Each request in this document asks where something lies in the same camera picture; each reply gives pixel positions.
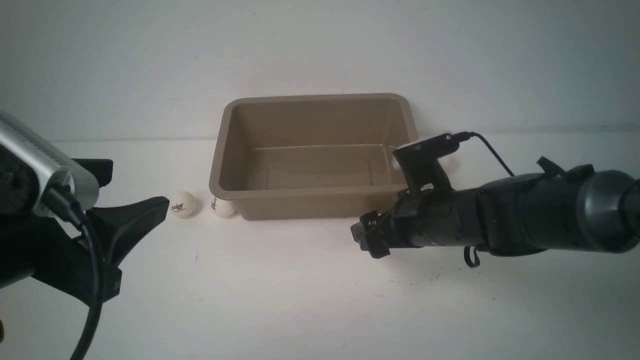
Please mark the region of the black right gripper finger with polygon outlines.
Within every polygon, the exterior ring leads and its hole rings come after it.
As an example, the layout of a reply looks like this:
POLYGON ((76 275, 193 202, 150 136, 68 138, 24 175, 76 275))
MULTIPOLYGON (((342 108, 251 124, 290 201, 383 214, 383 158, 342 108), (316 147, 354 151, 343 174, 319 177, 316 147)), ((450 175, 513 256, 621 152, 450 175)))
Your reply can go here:
POLYGON ((353 230, 352 237, 361 251, 369 253, 372 259, 382 259, 389 256, 391 251, 377 235, 368 235, 366 231, 353 230))
POLYGON ((359 217, 357 223, 350 226, 350 233, 354 239, 364 239, 366 233, 377 225, 379 212, 377 210, 370 211, 359 217))

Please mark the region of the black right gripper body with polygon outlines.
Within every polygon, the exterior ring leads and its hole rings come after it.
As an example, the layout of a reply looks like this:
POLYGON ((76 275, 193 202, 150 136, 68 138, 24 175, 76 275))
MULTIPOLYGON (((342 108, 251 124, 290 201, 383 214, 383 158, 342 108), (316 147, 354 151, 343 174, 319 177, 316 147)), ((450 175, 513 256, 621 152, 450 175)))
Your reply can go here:
POLYGON ((482 246, 477 193, 403 196, 382 221, 382 242, 392 249, 482 246))

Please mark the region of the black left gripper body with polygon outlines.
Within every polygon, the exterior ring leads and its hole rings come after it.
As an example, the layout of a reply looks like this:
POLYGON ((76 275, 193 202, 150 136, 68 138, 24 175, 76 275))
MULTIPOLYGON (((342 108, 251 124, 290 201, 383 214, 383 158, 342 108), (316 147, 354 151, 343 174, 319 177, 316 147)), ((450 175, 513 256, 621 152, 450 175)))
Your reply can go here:
POLYGON ((27 278, 90 305, 93 266, 82 235, 70 237, 57 219, 34 214, 1 215, 0 286, 27 278))

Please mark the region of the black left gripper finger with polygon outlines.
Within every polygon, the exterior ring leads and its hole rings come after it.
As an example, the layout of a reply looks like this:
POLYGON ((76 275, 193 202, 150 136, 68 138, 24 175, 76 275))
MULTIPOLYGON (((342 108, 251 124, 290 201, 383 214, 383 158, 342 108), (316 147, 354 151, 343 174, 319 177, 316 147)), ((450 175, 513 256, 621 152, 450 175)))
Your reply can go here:
POLYGON ((94 207, 86 212, 105 256, 118 267, 146 235, 162 224, 170 201, 164 196, 117 207, 94 207))
POLYGON ((112 182, 114 175, 114 161, 111 159, 101 158, 73 158, 82 168, 92 174, 100 188, 106 187, 112 182))

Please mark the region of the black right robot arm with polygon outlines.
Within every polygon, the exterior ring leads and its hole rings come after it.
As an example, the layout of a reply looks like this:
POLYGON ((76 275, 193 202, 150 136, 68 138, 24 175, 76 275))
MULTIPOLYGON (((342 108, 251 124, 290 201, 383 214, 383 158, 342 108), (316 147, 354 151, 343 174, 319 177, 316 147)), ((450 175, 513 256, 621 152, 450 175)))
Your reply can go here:
POLYGON ((502 178, 466 190, 404 192, 383 214, 372 211, 350 227, 374 259, 391 249, 464 249, 468 267, 478 252, 537 255, 551 249, 622 254, 639 244, 639 181, 590 164, 563 170, 545 157, 542 173, 502 178))

